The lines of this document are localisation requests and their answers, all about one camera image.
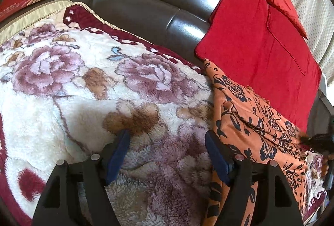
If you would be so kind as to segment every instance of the folded red blanket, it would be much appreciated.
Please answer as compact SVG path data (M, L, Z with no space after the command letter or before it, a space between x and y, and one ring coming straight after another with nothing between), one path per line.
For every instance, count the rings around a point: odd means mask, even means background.
M306 131L321 70L292 23L265 0L221 0L195 49Z

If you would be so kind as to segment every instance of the fluffy blanket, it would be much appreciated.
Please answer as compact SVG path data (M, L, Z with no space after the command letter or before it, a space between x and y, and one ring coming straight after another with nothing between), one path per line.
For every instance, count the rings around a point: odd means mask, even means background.
M200 225L212 91L198 67L74 4L1 46L0 196L22 226L58 159L85 160L131 130L107 189L121 225ZM89 219L81 189L81 208Z

